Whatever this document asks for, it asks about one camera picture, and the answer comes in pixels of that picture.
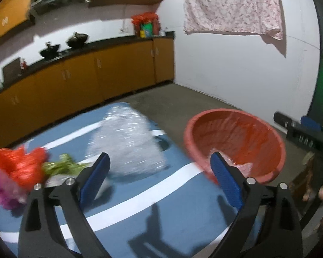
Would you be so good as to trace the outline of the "red plastic basket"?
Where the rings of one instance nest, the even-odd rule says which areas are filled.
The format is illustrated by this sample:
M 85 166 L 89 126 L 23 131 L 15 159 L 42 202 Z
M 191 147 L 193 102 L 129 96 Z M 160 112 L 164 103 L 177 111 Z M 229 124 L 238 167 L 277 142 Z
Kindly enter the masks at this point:
M 267 122 L 236 109 L 210 109 L 191 118 L 184 131 L 188 155 L 207 178 L 217 183 L 210 156 L 222 151 L 236 163 L 252 162 L 250 177 L 259 183 L 273 181 L 284 168 L 285 143 Z

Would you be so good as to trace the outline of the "red bag on counter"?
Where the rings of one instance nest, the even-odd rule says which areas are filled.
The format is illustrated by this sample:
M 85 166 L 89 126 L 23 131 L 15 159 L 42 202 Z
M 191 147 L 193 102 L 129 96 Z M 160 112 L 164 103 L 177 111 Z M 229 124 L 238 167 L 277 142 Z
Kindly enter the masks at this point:
M 145 12 L 131 16 L 136 37 L 150 38 L 160 33 L 159 17 L 154 12 Z

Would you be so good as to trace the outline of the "blue striped tablecloth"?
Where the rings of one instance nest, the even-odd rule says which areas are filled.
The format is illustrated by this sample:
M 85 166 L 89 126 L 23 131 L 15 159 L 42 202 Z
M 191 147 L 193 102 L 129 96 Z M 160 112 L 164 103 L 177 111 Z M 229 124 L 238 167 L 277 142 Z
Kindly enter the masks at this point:
M 89 163 L 87 146 L 113 103 L 81 114 L 23 143 L 28 151 L 43 146 L 51 160 L 61 153 Z M 154 121 L 151 134 L 158 141 L 168 167 L 132 182 L 106 178 L 104 193 L 85 216 L 112 257 L 208 257 L 227 233 L 237 210 L 220 187 L 207 179 Z M 17 255 L 23 210 L 0 207 L 0 235 Z

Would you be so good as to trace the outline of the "large bubble wrap sheet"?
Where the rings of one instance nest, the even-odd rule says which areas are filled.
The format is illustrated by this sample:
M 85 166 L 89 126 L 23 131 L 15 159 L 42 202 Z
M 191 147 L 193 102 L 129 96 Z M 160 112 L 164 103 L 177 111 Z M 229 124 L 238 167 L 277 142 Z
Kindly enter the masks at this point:
M 85 157 L 95 159 L 101 153 L 110 157 L 110 178 L 120 182 L 132 182 L 167 169 L 149 120 L 128 104 L 110 107 L 92 134 Z

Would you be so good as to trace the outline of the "olive green plastic bag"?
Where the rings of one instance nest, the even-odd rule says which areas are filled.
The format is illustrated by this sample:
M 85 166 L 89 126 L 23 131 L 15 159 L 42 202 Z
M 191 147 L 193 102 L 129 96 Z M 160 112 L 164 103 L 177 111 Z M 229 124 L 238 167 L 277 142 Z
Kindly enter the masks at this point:
M 63 153 L 58 161 L 45 162 L 42 168 L 48 177 L 53 177 L 55 175 L 79 175 L 89 165 L 89 163 L 77 163 L 69 154 Z

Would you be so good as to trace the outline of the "magenta plastic bag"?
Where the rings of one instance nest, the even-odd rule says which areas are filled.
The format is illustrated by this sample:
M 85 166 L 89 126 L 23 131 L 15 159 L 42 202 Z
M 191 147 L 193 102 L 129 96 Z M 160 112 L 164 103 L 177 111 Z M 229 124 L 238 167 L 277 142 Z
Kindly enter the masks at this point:
M 13 210 L 27 202 L 27 192 L 0 169 L 0 206 Z

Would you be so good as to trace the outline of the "black wok right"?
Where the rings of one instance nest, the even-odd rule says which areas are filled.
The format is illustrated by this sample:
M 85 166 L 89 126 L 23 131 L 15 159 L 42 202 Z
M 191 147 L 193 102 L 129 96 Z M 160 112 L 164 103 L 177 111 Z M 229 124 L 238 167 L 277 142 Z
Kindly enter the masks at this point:
M 85 33 L 74 32 L 74 34 L 67 40 L 66 44 L 68 47 L 76 49 L 86 45 L 88 35 Z

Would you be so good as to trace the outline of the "red plastic bag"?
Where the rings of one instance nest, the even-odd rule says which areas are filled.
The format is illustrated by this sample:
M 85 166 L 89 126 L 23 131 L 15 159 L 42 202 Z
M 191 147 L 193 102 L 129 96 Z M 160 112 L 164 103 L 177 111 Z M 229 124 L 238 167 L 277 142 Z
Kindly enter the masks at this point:
M 45 182 L 43 164 L 47 160 L 48 153 L 43 147 L 37 147 L 29 153 L 25 152 L 24 146 L 15 150 L 0 149 L 0 169 L 25 190 Z

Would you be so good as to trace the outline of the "black wok left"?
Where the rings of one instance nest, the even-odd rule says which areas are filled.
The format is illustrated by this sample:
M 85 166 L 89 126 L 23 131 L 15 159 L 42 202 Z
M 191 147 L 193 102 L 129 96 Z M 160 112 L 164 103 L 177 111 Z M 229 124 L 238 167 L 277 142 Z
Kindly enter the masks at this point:
M 51 42 L 46 42 L 45 45 L 46 48 L 39 52 L 41 57 L 46 59 L 52 59 L 59 55 L 59 48 L 61 46 L 60 44 L 52 45 Z

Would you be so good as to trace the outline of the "lower wooden kitchen cabinets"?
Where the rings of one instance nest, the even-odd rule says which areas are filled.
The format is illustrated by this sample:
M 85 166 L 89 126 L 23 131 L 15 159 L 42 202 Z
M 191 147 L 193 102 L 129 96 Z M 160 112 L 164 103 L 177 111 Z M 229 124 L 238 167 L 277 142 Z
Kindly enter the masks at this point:
M 174 79 L 173 32 L 112 38 L 31 65 L 0 91 L 0 147 L 121 95 Z

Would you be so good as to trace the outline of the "dark cutting board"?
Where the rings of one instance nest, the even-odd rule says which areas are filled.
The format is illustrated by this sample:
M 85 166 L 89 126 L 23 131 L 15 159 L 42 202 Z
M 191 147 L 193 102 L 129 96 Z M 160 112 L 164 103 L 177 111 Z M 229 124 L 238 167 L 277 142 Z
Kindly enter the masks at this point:
M 3 80 L 6 84 L 15 81 L 18 77 L 22 75 L 21 69 L 21 58 L 18 57 L 8 65 L 2 68 Z

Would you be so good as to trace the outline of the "pink floral hanging cloth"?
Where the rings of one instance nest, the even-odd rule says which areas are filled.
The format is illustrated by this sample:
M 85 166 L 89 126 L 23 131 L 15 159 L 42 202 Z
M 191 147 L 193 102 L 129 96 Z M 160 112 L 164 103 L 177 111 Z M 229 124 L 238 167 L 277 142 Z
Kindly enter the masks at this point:
M 284 37 L 281 0 L 184 0 L 184 31 Z

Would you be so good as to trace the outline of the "red bottle on counter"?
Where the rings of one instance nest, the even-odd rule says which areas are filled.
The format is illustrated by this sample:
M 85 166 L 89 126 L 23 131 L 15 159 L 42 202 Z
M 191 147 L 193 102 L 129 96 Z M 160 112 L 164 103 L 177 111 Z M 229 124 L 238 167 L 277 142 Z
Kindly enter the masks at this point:
M 28 69 L 28 65 L 24 58 L 20 58 L 20 68 L 21 70 L 24 70 L 24 71 Z

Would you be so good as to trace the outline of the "white plastic bag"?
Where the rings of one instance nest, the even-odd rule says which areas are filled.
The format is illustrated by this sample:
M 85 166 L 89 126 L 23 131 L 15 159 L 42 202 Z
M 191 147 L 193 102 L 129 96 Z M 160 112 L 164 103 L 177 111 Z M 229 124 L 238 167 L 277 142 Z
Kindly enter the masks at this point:
M 244 177 L 249 177 L 252 175 L 253 163 L 252 162 L 240 162 L 236 163 L 231 157 L 222 151 L 219 151 L 220 155 L 224 158 L 228 165 L 236 167 L 243 174 Z

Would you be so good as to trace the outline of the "black wok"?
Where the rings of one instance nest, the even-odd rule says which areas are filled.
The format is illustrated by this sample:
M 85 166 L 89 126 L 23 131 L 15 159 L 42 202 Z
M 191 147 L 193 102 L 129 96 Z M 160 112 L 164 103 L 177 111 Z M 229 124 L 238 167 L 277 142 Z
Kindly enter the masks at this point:
M 74 34 L 67 40 L 66 44 L 68 47 L 76 49 L 86 45 L 88 35 L 85 33 L 74 32 Z
M 46 42 L 45 45 L 46 48 L 39 52 L 41 57 L 46 59 L 52 59 L 59 55 L 59 48 L 61 46 L 60 44 L 52 45 L 51 42 Z

